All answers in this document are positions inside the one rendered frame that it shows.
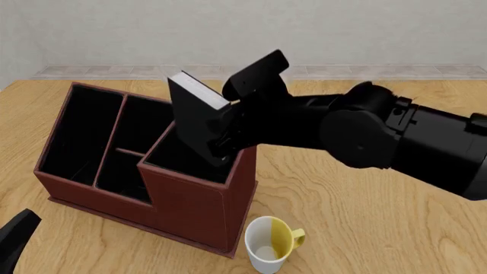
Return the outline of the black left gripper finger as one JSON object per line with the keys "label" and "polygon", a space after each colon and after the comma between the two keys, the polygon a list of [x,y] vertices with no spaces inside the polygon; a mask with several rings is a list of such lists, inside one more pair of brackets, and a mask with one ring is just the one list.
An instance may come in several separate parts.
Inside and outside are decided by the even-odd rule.
{"label": "black left gripper finger", "polygon": [[41,218],[24,209],[0,228],[0,274],[13,274],[16,264]]}

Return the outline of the red-brown desk caddy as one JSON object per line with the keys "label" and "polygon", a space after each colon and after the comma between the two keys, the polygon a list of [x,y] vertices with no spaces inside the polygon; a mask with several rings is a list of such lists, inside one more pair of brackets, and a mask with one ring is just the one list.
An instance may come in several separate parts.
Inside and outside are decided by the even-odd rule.
{"label": "red-brown desk caddy", "polygon": [[176,134],[169,102],[71,84],[34,169],[53,202],[233,257],[256,149],[214,167]]}

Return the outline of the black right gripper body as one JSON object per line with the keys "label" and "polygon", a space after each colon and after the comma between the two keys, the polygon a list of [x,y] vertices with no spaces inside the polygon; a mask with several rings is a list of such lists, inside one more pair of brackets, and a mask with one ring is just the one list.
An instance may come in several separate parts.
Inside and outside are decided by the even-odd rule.
{"label": "black right gripper body", "polygon": [[293,100],[291,95],[243,97],[235,104],[237,113],[229,129],[229,151],[236,152],[260,144],[295,146],[290,134]]}

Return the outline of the white and yellow mug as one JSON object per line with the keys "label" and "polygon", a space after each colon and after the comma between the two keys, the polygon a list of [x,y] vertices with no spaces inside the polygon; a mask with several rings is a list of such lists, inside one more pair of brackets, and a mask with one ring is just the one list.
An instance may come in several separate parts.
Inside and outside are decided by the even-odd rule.
{"label": "white and yellow mug", "polygon": [[261,216],[249,223],[244,243],[253,268],[262,274],[277,273],[293,250],[300,247],[305,232],[291,230],[274,216]]}

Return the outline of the black book with white pages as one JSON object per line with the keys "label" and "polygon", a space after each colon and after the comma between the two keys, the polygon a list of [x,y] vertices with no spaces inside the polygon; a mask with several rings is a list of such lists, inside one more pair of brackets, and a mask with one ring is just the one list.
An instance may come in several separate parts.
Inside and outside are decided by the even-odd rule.
{"label": "black book with white pages", "polygon": [[226,164],[228,157],[211,153],[208,142],[217,139],[220,132],[213,131],[208,123],[219,120],[231,103],[184,71],[167,80],[179,139],[212,166]]}

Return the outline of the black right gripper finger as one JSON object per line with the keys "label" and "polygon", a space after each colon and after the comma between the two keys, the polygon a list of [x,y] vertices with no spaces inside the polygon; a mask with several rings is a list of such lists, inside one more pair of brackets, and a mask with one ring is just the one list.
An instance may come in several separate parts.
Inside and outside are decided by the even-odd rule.
{"label": "black right gripper finger", "polygon": [[211,133],[207,145],[212,156],[209,162],[213,166],[220,167],[228,163],[229,158],[237,151],[232,126],[236,112],[237,110],[229,104],[206,123]]}

